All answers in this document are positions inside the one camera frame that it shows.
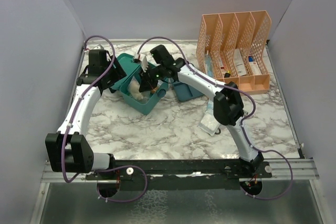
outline marble table top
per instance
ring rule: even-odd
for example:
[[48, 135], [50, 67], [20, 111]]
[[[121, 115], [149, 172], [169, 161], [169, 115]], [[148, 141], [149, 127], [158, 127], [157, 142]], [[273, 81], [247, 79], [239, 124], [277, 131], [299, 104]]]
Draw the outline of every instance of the marble table top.
[[[141, 42], [115, 44], [117, 56], [123, 52], [134, 55]], [[156, 45], [164, 44], [174, 58], [181, 57], [178, 49], [168, 43], [146, 44], [141, 51], [149, 55]], [[198, 67], [196, 43], [179, 43], [189, 62]], [[295, 139], [286, 115], [285, 107], [276, 83], [273, 70], [264, 51], [264, 61], [271, 74], [267, 94], [253, 95], [257, 104], [254, 116], [246, 120], [255, 145], [261, 149], [275, 149], [285, 157], [299, 157]], [[88, 64], [85, 53], [82, 71]], [[149, 115], [143, 115], [128, 106], [120, 92], [105, 90], [96, 104], [86, 136], [94, 152], [112, 153], [117, 159], [209, 159], [238, 158], [237, 147], [223, 125], [221, 134], [210, 136], [198, 127], [207, 105], [203, 96], [180, 102], [170, 89]], [[243, 97], [244, 110], [252, 105]], [[265, 158], [280, 158], [276, 154], [264, 154]]]

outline teal box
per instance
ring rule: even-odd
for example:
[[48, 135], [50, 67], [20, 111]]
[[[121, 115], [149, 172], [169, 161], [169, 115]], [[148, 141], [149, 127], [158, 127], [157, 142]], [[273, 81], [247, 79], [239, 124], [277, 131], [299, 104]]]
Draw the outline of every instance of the teal box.
[[139, 75], [141, 71], [141, 65], [138, 63], [134, 63], [133, 56], [129, 54], [121, 54], [117, 57], [117, 59], [120, 65], [122, 66], [123, 70], [127, 74], [127, 76], [117, 81], [112, 86], [112, 90], [120, 90], [125, 102], [129, 106], [135, 108], [136, 110], [138, 110], [144, 115], [148, 115], [152, 111], [152, 109], [155, 107], [155, 105], [159, 102], [159, 100], [165, 96], [166, 91], [168, 90], [168, 83], [165, 83], [165, 82], [162, 83], [161, 86], [156, 91], [156, 93], [150, 94], [150, 97], [147, 103], [140, 103], [130, 96], [130, 93], [128, 92], [128, 86], [133, 76], [137, 79], [139, 83], [141, 83], [141, 79]]

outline teal lid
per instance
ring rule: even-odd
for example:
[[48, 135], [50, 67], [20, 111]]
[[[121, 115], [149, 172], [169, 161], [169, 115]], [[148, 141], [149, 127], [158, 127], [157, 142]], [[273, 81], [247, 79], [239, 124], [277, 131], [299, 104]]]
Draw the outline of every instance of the teal lid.
[[114, 90], [119, 90], [120, 86], [126, 81], [127, 77], [134, 73], [141, 65], [133, 62], [133, 56], [129, 54], [121, 54], [117, 57], [119, 64], [122, 66], [123, 70], [127, 74], [126, 77], [117, 81], [111, 88]]

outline gray floor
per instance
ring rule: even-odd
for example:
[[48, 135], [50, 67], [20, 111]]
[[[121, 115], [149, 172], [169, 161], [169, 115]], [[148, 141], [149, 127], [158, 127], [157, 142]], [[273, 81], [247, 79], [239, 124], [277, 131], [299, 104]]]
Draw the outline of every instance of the gray floor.
[[[260, 195], [274, 196], [287, 185], [288, 181], [264, 182]], [[41, 223], [322, 223], [308, 180], [295, 181], [289, 194], [273, 201], [217, 189], [147, 191], [136, 202], [116, 204], [98, 200], [95, 188], [95, 183], [50, 184]], [[118, 198], [136, 193], [120, 192]]]

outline clear plastic bag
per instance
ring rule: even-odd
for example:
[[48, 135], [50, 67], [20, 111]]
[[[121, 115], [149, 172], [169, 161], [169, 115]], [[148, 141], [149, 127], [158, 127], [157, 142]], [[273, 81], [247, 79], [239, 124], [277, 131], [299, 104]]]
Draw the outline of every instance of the clear plastic bag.
[[137, 79], [133, 76], [130, 84], [128, 85], [128, 92], [130, 92], [130, 97], [134, 98], [138, 102], [147, 103], [150, 98], [150, 91], [139, 92], [140, 84]]
[[213, 136], [217, 132], [219, 126], [220, 123], [214, 117], [214, 102], [209, 100], [204, 116], [198, 124], [198, 127], [207, 132], [210, 136]]

